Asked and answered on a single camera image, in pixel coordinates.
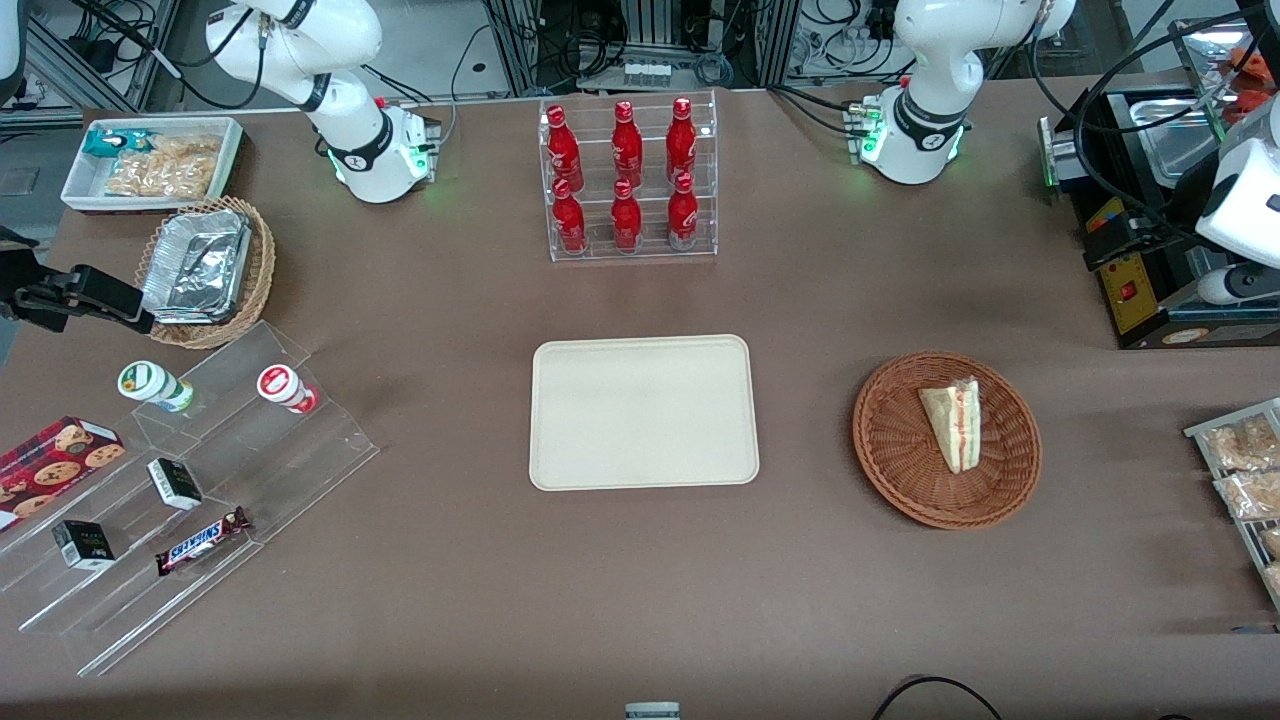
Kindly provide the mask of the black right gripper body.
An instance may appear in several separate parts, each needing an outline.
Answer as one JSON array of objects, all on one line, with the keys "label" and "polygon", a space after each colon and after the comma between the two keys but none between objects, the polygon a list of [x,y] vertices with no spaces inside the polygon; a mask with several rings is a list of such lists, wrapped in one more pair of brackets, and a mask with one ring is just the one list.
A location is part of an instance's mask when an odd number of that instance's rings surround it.
[{"label": "black right gripper body", "polygon": [[77,270],[58,272],[44,266],[35,255],[38,245],[1,228],[1,315],[46,331],[64,331],[68,319],[68,288]]}]

